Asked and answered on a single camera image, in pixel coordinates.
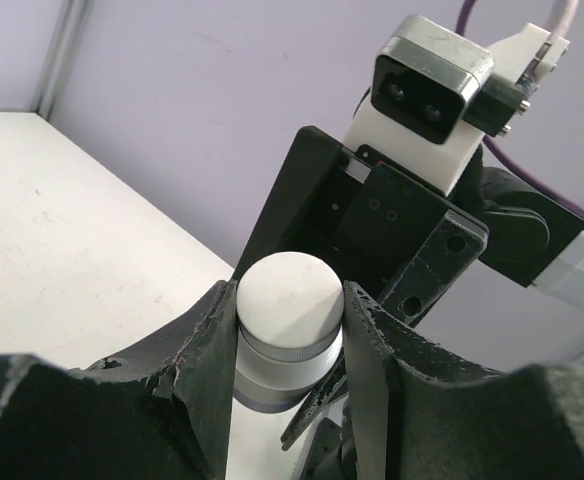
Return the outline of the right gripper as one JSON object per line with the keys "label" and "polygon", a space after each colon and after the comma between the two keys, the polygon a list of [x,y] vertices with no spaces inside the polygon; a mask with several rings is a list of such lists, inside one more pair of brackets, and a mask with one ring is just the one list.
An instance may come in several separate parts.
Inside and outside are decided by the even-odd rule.
{"label": "right gripper", "polygon": [[398,319],[420,320],[486,249],[488,228],[381,156],[340,152],[316,126],[296,133],[234,278],[292,244]]}

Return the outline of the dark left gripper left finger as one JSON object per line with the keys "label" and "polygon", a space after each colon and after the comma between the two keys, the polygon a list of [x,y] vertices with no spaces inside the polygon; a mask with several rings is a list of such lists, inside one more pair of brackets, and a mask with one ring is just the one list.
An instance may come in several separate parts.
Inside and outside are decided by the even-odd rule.
{"label": "dark left gripper left finger", "polygon": [[0,355],[0,479],[221,479],[236,285],[87,369]]}

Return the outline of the white pill bottle blue label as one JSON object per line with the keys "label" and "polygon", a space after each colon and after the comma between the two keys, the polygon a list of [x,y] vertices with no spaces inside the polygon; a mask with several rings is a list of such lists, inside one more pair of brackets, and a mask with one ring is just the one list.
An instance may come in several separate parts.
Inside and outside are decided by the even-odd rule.
{"label": "white pill bottle blue label", "polygon": [[292,409],[336,364],[340,349],[330,349],[303,362],[267,359],[246,348],[237,352],[234,397],[247,408],[266,414]]}

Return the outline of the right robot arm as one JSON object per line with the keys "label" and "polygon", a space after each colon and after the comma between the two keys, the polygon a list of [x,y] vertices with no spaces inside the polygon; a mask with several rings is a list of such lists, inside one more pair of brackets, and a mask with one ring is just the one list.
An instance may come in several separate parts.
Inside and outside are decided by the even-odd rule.
{"label": "right robot arm", "polygon": [[493,377],[415,332],[466,267],[477,260],[529,286],[581,241],[582,218],[484,168],[480,153],[445,199],[379,152],[305,127],[233,275],[235,398],[261,413],[296,409],[284,446],[342,393],[398,429],[418,385]]}

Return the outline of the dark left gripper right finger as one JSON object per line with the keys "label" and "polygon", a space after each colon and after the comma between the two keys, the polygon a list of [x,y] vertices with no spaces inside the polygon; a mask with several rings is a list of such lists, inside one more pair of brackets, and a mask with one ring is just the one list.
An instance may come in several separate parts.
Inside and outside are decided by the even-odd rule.
{"label": "dark left gripper right finger", "polygon": [[360,478],[584,479],[584,364],[488,369],[344,293]]}

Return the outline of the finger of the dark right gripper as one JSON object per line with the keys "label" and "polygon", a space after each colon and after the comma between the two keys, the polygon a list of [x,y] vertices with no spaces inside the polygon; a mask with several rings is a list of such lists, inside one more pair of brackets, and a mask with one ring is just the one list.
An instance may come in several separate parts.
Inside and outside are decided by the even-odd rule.
{"label": "finger of the dark right gripper", "polygon": [[334,403],[348,394],[346,364],[338,359],[327,375],[311,388],[280,437],[281,449],[289,450],[309,426]]}

